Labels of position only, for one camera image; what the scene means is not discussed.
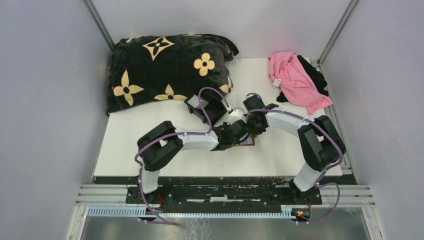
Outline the brown leather card holder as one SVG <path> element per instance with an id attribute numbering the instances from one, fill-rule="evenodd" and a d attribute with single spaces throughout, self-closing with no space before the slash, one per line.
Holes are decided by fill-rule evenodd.
<path id="1" fill-rule="evenodd" d="M 244 138 L 244 141 L 241 141 L 237 144 L 235 144 L 235 147 L 250 147 L 255 146 L 255 136 L 249 135 L 248 137 Z"/>

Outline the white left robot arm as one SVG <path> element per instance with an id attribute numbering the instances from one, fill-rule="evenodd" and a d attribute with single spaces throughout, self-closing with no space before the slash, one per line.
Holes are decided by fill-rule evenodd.
<path id="1" fill-rule="evenodd" d="M 179 152 L 187 150 L 225 151 L 249 135 L 243 120 L 224 123 L 210 130 L 187 130 L 166 120 L 138 139 L 134 160 L 140 165 L 138 197 L 149 204 L 158 195 L 159 174 Z"/>

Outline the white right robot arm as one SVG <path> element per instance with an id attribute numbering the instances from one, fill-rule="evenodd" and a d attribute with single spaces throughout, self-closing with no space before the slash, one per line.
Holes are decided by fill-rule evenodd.
<path id="1" fill-rule="evenodd" d="M 258 95 L 243 101 L 246 123 L 254 136 L 268 128 L 283 130 L 299 139 L 305 163 L 289 182 L 289 199 L 302 204 L 326 172 L 343 161 L 346 146 L 332 120 L 326 115 L 316 118 L 289 112 L 277 104 L 265 105 Z"/>

